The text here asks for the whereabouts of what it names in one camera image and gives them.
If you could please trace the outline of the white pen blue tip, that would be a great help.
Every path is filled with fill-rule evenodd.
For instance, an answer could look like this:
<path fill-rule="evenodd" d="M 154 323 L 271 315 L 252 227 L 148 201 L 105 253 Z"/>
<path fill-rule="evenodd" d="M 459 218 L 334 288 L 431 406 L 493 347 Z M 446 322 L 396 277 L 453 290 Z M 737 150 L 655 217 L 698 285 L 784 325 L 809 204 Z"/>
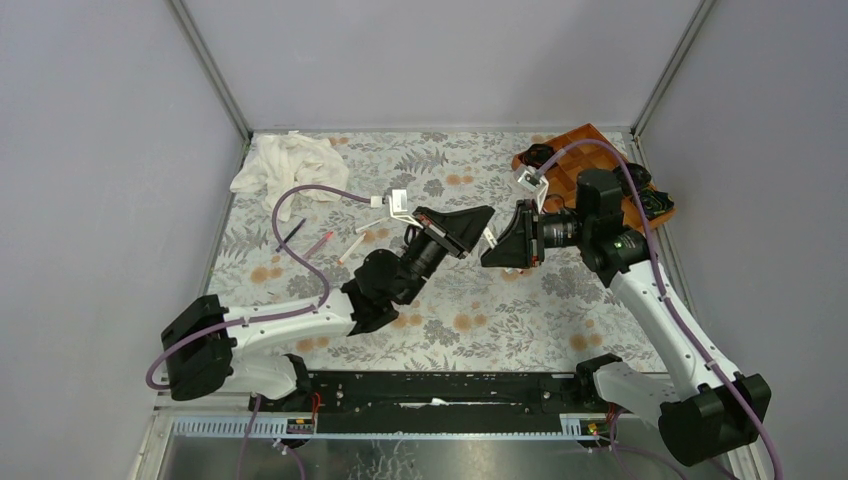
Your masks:
<path fill-rule="evenodd" d="M 495 248 L 497 246 L 497 239 L 488 227 L 486 227 L 483 231 L 483 238 L 485 239 L 490 248 Z"/>

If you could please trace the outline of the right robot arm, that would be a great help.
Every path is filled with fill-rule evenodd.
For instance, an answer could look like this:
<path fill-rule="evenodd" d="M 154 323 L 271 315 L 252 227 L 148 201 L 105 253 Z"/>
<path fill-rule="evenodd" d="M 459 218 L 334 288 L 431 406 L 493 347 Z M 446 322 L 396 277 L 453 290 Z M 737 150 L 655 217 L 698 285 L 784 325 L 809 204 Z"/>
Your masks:
<path fill-rule="evenodd" d="M 549 249 L 575 246 L 583 263 L 634 316 L 664 362 L 671 382 L 641 374 L 605 354 L 580 363 L 575 402 L 597 412 L 617 405 L 659 430 L 685 466 L 756 442 L 771 390 L 759 374 L 746 376 L 709 340 L 674 292 L 649 239 L 624 222 L 623 192 L 615 173 L 579 173 L 576 205 L 554 213 L 542 206 L 548 181 L 521 167 L 516 181 L 533 192 L 482 254 L 485 267 L 526 270 Z"/>

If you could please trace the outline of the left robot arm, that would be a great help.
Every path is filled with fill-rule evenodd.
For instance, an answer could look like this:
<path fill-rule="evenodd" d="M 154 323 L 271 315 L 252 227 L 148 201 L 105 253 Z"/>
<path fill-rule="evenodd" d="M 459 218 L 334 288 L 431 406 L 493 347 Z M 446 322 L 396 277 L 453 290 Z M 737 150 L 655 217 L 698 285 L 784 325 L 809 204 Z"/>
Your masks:
<path fill-rule="evenodd" d="M 309 401 L 308 372 L 300 357 L 262 358 L 266 348 L 314 337 L 375 332 L 395 321 L 447 256 L 462 259 L 483 236 L 494 210 L 479 206 L 451 213 L 419 207 L 415 235 L 402 255 L 370 252 L 353 277 L 314 299 L 260 307 L 225 307 L 218 296 L 195 299 L 161 333 L 175 401 L 210 395 L 224 386 L 273 399 L 296 411 Z"/>

